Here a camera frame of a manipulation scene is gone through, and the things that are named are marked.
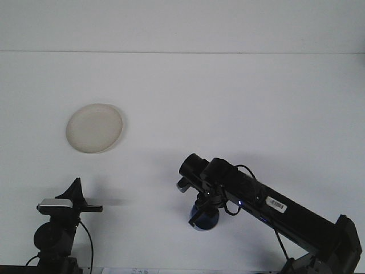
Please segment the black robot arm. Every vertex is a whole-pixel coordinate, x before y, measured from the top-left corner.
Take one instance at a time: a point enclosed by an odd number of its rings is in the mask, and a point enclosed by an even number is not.
[[[190,224],[205,211],[225,206],[229,200],[269,227],[274,228],[308,254],[287,262],[281,274],[352,274],[362,252],[355,224],[340,215],[334,224],[288,199],[227,161],[210,163],[191,154],[182,164],[177,187],[198,190],[198,211]]]

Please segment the white table surface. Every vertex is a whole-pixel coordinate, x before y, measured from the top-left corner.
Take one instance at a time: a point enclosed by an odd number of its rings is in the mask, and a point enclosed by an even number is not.
[[[48,217],[35,206],[80,176],[88,201],[104,204],[82,213],[96,267],[281,269],[274,232],[248,213],[221,212],[209,232],[189,226],[196,191],[175,184],[193,152],[248,165],[332,222],[346,214],[363,240],[364,73],[361,54],[0,53],[0,263],[37,254],[33,235]],[[90,103],[113,104],[125,121],[102,154],[65,137]],[[89,265],[82,228],[73,255]]]

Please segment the white label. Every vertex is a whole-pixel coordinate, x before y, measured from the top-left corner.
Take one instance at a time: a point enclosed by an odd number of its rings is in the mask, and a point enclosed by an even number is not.
[[[271,198],[270,196],[268,196],[266,198],[266,204],[269,207],[272,207],[281,213],[284,213],[287,209],[286,205],[284,205],[283,203],[280,203],[279,201],[276,201],[275,199]]]

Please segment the black cable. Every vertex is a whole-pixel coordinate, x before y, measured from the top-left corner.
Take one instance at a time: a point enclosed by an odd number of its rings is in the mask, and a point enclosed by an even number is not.
[[[236,215],[240,212],[241,207],[239,207],[239,208],[238,208],[238,210],[237,210],[237,212],[236,212],[236,213],[232,213],[232,212],[230,212],[230,211],[228,210],[227,204],[225,203],[225,204],[224,204],[224,210],[225,210],[225,212],[227,212],[230,216],[236,216]]]
[[[288,256],[288,255],[287,255],[287,253],[286,253],[286,250],[285,250],[285,247],[284,247],[284,245],[283,245],[283,242],[282,242],[282,241],[281,241],[281,239],[280,239],[280,235],[279,235],[279,233],[278,233],[277,229],[275,228],[273,221],[271,221],[271,225],[272,225],[272,226],[273,226],[273,228],[274,228],[276,238],[278,238],[278,241],[279,241],[279,244],[280,244],[280,246],[281,246],[281,249],[282,249],[282,250],[283,250],[283,252],[284,252],[284,256],[285,256],[286,260],[287,260],[287,261],[289,261],[289,256]]]
[[[252,178],[254,178],[255,180],[257,180],[256,179],[256,177],[255,177],[255,175],[253,174],[253,172],[247,167],[247,166],[245,166],[245,165],[243,165],[243,164],[238,164],[238,165],[236,165],[236,167],[243,167],[243,168],[245,168],[245,169],[247,169],[247,171],[251,174],[251,176],[252,176]],[[278,233],[278,230],[276,229],[276,227],[275,227],[275,225],[274,225],[274,222],[273,222],[273,220],[272,220],[273,218],[271,217],[271,226],[273,227],[273,230],[274,230],[274,232],[275,232],[275,235],[276,235],[276,237],[278,238],[278,241],[279,241],[279,244],[280,244],[280,247],[281,247],[281,249],[283,250],[283,253],[284,253],[284,256],[285,256],[285,258],[286,258],[286,260],[287,261],[289,261],[290,259],[289,259],[289,256],[287,255],[287,252],[286,252],[286,250],[285,250],[285,247],[284,247],[284,245],[283,245],[283,242],[281,241],[281,239],[280,239],[280,235],[279,235],[279,233]]]
[[[25,266],[27,267],[27,266],[29,265],[29,263],[30,263],[31,261],[33,261],[35,258],[38,258],[38,255],[36,255],[36,256],[34,256],[34,257],[30,258],[30,259],[29,259],[29,261],[27,261],[27,263],[25,264]]]
[[[82,223],[82,221],[80,221],[80,224],[82,225],[82,227],[85,229],[87,236],[89,236],[90,239],[90,244],[91,244],[91,265],[90,265],[90,274],[92,274],[92,266],[94,264],[94,245],[92,244],[92,239],[91,239],[91,235],[89,233],[89,231],[87,230],[86,226]]]

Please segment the plastic lid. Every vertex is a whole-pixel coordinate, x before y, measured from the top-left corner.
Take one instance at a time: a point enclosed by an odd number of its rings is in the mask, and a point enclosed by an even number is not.
[[[123,121],[110,104],[89,104],[73,114],[66,127],[70,145],[84,153],[109,149],[119,138]]]

